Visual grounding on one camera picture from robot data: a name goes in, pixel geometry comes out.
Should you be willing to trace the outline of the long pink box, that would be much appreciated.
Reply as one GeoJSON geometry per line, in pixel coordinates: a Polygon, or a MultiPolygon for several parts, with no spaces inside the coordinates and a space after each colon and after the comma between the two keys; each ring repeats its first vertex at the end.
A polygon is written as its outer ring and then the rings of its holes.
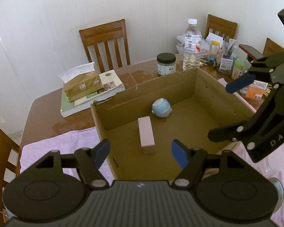
{"type": "Polygon", "coordinates": [[[155,141],[152,130],[151,119],[149,116],[141,117],[138,119],[138,128],[140,136],[140,145],[143,154],[155,153],[155,141]]]}

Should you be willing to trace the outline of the blue figurine toy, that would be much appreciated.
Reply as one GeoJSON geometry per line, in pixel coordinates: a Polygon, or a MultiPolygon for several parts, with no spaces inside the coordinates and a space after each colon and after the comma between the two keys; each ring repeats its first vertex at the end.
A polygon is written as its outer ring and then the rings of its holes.
{"type": "Polygon", "coordinates": [[[164,98],[157,99],[152,104],[152,113],[160,118],[168,117],[171,112],[172,112],[171,105],[164,98]]]}

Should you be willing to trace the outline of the orange label plastic container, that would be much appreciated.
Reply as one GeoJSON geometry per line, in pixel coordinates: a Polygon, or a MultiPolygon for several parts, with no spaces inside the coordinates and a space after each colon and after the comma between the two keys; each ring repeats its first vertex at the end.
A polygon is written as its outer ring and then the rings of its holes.
{"type": "Polygon", "coordinates": [[[250,84],[243,89],[240,89],[240,93],[245,98],[251,100],[260,100],[267,89],[268,83],[255,80],[253,84],[250,84]]]}

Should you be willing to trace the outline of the clear pen holder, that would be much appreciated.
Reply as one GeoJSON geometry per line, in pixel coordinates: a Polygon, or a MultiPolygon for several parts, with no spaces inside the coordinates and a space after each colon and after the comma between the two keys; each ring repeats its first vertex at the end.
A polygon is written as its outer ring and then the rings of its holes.
{"type": "Polygon", "coordinates": [[[224,74],[231,75],[234,61],[237,59],[236,54],[237,42],[230,38],[228,42],[223,40],[222,48],[218,53],[217,67],[224,74]]]}

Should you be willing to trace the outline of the gold ornament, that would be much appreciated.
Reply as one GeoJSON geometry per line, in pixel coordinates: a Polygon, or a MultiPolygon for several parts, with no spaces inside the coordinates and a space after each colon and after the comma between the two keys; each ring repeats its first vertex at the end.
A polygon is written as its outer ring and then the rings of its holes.
{"type": "Polygon", "coordinates": [[[271,88],[267,87],[264,92],[264,96],[267,97],[271,93],[271,88]]]}

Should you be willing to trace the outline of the brown tablet lid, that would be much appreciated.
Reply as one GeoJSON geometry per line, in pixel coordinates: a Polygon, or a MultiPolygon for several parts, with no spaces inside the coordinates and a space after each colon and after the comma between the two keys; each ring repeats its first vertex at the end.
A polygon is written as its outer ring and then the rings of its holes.
{"type": "Polygon", "coordinates": [[[239,48],[247,54],[247,60],[249,62],[263,57],[263,54],[250,45],[239,44],[239,48]]]}

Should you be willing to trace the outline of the pink tablecloth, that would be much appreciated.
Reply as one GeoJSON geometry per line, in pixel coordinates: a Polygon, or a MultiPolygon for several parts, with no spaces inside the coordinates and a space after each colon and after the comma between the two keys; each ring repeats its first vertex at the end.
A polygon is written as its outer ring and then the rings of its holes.
{"type": "MultiPolygon", "coordinates": [[[[25,171],[29,166],[51,150],[59,150],[61,154],[71,154],[74,153],[75,150],[85,146],[93,148],[98,143],[99,136],[96,129],[88,128],[81,131],[70,131],[56,137],[25,145],[22,149],[22,154],[20,157],[20,173],[25,171]]],[[[280,147],[284,155],[284,144],[280,147]]],[[[265,170],[265,159],[259,163],[253,163],[247,155],[247,152],[241,142],[232,142],[226,146],[226,149],[232,150],[235,154],[259,171],[263,176],[272,180],[272,183],[277,187],[277,190],[283,197],[283,200],[278,201],[279,208],[275,213],[273,213],[271,220],[278,226],[284,226],[284,169],[281,172],[269,177],[265,170]]]]}

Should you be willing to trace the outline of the brown cardboard box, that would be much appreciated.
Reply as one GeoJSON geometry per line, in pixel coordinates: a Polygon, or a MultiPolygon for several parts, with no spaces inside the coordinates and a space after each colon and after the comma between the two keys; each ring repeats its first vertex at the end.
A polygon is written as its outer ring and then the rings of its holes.
{"type": "Polygon", "coordinates": [[[211,142],[209,130],[246,121],[254,114],[201,69],[143,82],[103,103],[94,103],[91,110],[99,137],[111,144],[108,163],[117,180],[172,180],[181,170],[171,153],[173,140],[215,154],[227,142],[211,142]],[[152,113],[152,104],[160,98],[171,105],[168,117],[152,113]],[[138,119],[145,116],[151,119],[156,146],[151,154],[143,154],[140,145],[138,119]]]}

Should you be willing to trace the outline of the wooden chair far right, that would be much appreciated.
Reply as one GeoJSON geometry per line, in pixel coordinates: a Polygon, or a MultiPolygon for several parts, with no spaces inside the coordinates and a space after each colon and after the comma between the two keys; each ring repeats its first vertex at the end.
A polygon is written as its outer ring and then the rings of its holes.
{"type": "Polygon", "coordinates": [[[204,38],[211,32],[223,37],[228,42],[229,39],[234,39],[236,30],[237,23],[208,14],[204,38]]]}

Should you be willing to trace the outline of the water bottle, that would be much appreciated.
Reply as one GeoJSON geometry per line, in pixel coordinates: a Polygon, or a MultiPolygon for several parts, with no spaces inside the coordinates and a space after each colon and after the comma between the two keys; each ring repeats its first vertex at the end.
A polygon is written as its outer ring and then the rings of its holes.
{"type": "Polygon", "coordinates": [[[197,27],[197,19],[188,19],[184,40],[183,70],[198,68],[201,60],[202,35],[197,27]]]}

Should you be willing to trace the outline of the black lid glass jar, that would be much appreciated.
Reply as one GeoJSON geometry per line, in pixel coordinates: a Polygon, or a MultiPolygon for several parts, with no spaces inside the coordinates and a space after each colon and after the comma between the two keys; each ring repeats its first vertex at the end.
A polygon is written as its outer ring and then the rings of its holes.
{"type": "Polygon", "coordinates": [[[160,53],[157,59],[157,73],[160,76],[176,71],[176,56],[173,53],[160,53]]]}

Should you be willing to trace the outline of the tissue box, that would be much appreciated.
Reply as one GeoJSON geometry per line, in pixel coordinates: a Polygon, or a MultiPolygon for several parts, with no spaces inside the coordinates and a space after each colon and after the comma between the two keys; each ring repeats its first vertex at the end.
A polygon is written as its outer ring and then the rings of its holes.
{"type": "Polygon", "coordinates": [[[63,91],[70,102],[104,88],[94,62],[74,67],[59,77],[63,81],[63,91]]]}

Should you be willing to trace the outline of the wooden chair back middle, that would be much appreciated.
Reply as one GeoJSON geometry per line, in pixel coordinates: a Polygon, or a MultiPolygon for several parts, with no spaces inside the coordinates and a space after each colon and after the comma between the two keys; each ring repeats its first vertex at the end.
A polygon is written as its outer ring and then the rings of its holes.
{"type": "Polygon", "coordinates": [[[94,48],[96,60],[101,73],[105,72],[105,65],[101,57],[99,44],[103,44],[108,68],[109,70],[113,70],[114,66],[109,42],[113,42],[117,66],[118,68],[122,68],[123,64],[118,40],[123,39],[126,64],[128,66],[131,64],[125,19],[81,29],[79,30],[79,35],[89,62],[92,61],[89,47],[94,48]]]}

